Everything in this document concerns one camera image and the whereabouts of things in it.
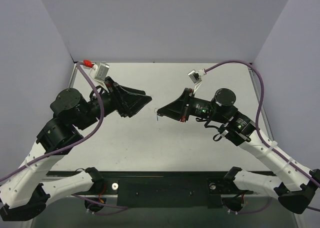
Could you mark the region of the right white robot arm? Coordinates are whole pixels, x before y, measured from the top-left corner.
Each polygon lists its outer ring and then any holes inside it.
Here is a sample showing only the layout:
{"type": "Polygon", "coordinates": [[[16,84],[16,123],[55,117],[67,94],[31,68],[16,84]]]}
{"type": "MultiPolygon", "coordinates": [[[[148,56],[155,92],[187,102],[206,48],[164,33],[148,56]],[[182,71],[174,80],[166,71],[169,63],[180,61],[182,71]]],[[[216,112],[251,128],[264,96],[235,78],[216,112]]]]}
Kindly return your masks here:
{"type": "Polygon", "coordinates": [[[253,191],[277,199],[287,210],[302,214],[320,187],[319,169],[310,169],[294,160],[271,141],[258,126],[235,106],[236,95],[227,88],[216,91],[212,100],[196,98],[192,89],[184,89],[179,98],[157,110],[158,116],[186,122],[194,116],[211,128],[220,123],[215,141],[225,138],[253,155],[273,175],[260,175],[240,167],[232,167],[223,186],[228,192],[253,191]]]}

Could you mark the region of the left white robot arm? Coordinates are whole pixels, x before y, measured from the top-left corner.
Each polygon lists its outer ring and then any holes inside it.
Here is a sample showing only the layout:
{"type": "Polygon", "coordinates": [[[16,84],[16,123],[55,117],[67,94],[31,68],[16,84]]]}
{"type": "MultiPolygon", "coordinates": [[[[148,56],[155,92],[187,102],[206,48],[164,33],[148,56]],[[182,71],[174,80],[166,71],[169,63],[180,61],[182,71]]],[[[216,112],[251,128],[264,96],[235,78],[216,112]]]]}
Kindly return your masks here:
{"type": "Polygon", "coordinates": [[[112,112],[121,117],[136,115],[152,100],[144,91],[125,87],[106,77],[89,100],[74,88],[61,91],[51,103],[53,118],[36,137],[30,153],[17,173],[0,187],[1,218],[4,221],[33,219],[51,203],[79,192],[102,194],[106,183],[99,171],[89,167],[76,175],[44,182],[51,168],[76,145],[83,142],[81,131],[112,112]]]}

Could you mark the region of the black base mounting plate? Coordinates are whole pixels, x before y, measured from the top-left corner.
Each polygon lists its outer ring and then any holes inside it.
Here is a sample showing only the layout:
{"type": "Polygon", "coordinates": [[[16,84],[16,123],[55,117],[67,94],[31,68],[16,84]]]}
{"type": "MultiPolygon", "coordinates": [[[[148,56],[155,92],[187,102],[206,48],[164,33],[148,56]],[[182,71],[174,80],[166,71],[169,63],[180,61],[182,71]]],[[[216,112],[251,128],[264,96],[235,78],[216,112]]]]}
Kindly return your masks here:
{"type": "Polygon", "coordinates": [[[225,171],[104,171],[105,195],[129,208],[219,208],[222,195],[242,191],[224,180],[225,171]]]}

